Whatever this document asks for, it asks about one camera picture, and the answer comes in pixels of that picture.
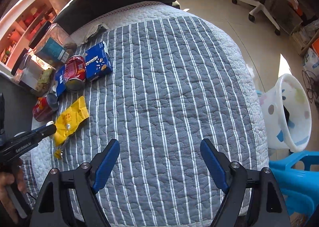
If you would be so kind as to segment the blue plastic stool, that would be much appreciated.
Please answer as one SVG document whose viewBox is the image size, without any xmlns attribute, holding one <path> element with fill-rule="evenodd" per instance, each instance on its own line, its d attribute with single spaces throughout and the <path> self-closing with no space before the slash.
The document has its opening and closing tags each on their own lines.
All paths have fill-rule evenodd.
<svg viewBox="0 0 319 227">
<path fill-rule="evenodd" d="M 290 215 L 297 212 L 310 218 L 318 206 L 318 172 L 310 170 L 312 165 L 318 165 L 317 151 L 304 150 L 269 162 Z"/>
</svg>

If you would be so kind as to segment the clear jar with teal label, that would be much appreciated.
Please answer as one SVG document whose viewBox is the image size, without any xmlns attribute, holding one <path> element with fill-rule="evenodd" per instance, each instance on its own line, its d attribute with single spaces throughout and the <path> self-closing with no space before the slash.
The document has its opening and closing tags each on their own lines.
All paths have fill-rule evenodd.
<svg viewBox="0 0 319 227">
<path fill-rule="evenodd" d="M 46 21 L 31 39 L 29 48 L 58 70 L 75 54 L 77 45 L 59 24 Z"/>
</svg>

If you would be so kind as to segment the torn paper wrapper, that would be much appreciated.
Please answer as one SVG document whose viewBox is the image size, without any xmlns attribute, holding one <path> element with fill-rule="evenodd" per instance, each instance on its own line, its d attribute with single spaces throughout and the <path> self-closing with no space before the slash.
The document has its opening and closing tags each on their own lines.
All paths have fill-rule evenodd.
<svg viewBox="0 0 319 227">
<path fill-rule="evenodd" d="M 91 27 L 81 39 L 80 44 L 88 43 L 89 41 L 91 41 L 92 38 L 99 35 L 100 33 L 106 32 L 108 29 L 109 27 L 105 23 L 100 23 Z"/>
</svg>

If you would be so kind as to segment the yellow snack wrapper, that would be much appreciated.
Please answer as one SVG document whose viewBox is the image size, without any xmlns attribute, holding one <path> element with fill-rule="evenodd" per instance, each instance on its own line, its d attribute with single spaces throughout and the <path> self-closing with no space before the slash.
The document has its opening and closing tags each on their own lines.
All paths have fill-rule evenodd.
<svg viewBox="0 0 319 227">
<path fill-rule="evenodd" d="M 84 96 L 80 96 L 55 122 L 56 132 L 53 135 L 56 151 L 54 157 L 62 159 L 62 149 L 69 137 L 73 135 L 80 124 L 89 118 L 89 111 Z"/>
</svg>

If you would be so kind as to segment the grey striped quilted blanket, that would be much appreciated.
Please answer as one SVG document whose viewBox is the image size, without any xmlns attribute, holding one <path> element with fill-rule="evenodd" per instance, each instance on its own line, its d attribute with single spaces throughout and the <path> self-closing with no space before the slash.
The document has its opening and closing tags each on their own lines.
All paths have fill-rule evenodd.
<svg viewBox="0 0 319 227">
<path fill-rule="evenodd" d="M 124 7 L 98 19 L 113 71 L 79 93 L 65 92 L 58 111 L 83 96 L 89 118 L 62 159 L 51 138 L 25 156 L 36 197 L 49 170 L 77 168 L 108 141 L 121 151 L 97 197 L 113 226 L 207 226 L 223 199 L 200 153 L 208 138 L 230 161 L 269 164 L 261 107 L 239 47 L 212 23 L 159 2 Z"/>
</svg>

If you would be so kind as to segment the blue snack box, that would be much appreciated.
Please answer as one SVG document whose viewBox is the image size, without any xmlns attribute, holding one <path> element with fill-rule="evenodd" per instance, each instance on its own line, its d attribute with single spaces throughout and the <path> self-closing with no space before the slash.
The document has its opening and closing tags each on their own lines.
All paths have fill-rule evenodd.
<svg viewBox="0 0 319 227">
<path fill-rule="evenodd" d="M 53 79 L 51 92 L 55 94 L 57 97 L 60 97 L 66 90 L 65 83 L 64 83 L 64 72 L 65 66 L 62 66 L 55 72 L 55 77 Z"/>
<path fill-rule="evenodd" d="M 101 41 L 84 54 L 86 79 L 94 81 L 113 72 L 106 42 Z"/>
</svg>

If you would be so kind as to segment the red soda can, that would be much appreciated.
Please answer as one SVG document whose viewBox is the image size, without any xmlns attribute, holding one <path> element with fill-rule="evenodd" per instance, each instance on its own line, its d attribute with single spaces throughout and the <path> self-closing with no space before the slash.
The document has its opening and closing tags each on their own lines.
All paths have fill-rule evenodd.
<svg viewBox="0 0 319 227">
<path fill-rule="evenodd" d="M 32 114 L 36 121 L 44 121 L 47 117 L 58 110 L 58 98 L 53 93 L 48 93 L 44 97 L 39 97 Z"/>
<path fill-rule="evenodd" d="M 84 57 L 72 56 L 65 64 L 64 85 L 70 92 L 77 92 L 84 88 L 86 67 Z"/>
</svg>

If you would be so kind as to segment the orange cardboard box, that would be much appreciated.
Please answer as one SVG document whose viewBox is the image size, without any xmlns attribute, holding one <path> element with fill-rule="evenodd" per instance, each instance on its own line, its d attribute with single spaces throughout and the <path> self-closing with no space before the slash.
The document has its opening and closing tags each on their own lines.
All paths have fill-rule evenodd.
<svg viewBox="0 0 319 227">
<path fill-rule="evenodd" d="M 311 45 L 312 49 L 314 50 L 314 52 L 316 52 L 316 54 L 319 56 L 319 38 L 317 38 L 313 44 Z"/>
</svg>

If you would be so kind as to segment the dark grey chair back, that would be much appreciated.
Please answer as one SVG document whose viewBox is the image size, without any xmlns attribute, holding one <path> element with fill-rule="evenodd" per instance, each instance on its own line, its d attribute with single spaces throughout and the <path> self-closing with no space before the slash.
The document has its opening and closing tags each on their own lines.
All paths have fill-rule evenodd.
<svg viewBox="0 0 319 227">
<path fill-rule="evenodd" d="M 32 109 L 37 98 L 1 75 L 1 93 L 5 100 L 4 129 L 8 139 L 31 130 Z"/>
</svg>

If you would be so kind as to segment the white bookshelf with red items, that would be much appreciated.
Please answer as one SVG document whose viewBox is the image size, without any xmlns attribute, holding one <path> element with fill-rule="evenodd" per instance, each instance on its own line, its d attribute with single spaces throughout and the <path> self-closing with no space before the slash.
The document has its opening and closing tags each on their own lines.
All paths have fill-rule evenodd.
<svg viewBox="0 0 319 227">
<path fill-rule="evenodd" d="M 19 0 L 1 18 L 1 74 L 11 71 L 21 51 L 29 48 L 35 33 L 56 16 L 49 0 Z"/>
</svg>

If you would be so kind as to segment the white plastic bag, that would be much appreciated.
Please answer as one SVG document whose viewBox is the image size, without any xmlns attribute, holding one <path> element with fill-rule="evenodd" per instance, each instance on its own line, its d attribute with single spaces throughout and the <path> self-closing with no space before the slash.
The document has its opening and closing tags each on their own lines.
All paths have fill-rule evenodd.
<svg viewBox="0 0 319 227">
<path fill-rule="evenodd" d="M 318 55 L 312 48 L 309 48 L 303 58 L 303 68 L 308 76 L 316 81 L 318 81 L 319 76 L 318 64 Z"/>
</svg>

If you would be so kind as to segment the white patterned trash bin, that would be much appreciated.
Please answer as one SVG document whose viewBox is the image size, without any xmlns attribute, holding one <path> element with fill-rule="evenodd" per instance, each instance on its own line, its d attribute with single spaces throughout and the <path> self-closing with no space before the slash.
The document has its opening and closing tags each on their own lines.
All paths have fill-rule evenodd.
<svg viewBox="0 0 319 227">
<path fill-rule="evenodd" d="M 290 74 L 259 97 L 268 148 L 303 151 L 311 135 L 311 109 L 300 82 Z"/>
</svg>

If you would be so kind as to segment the clear jar with black lid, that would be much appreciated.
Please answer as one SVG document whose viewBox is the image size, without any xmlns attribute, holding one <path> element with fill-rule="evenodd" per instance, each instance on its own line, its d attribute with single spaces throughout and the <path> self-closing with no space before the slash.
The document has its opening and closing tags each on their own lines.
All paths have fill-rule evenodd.
<svg viewBox="0 0 319 227">
<path fill-rule="evenodd" d="M 11 74 L 14 82 L 37 97 L 42 97 L 51 87 L 55 68 L 44 62 L 32 50 L 23 49 Z"/>
</svg>

